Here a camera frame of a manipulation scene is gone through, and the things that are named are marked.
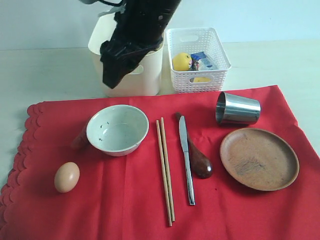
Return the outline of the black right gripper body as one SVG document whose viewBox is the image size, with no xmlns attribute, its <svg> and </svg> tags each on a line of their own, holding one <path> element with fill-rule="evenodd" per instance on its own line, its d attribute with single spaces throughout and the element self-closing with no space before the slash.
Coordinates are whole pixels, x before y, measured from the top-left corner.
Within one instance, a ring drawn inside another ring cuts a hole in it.
<svg viewBox="0 0 320 240">
<path fill-rule="evenodd" d="M 133 43 L 138 54 L 156 50 L 181 2 L 179 0 L 127 0 L 124 11 L 114 16 L 116 28 L 110 40 Z"/>
</svg>

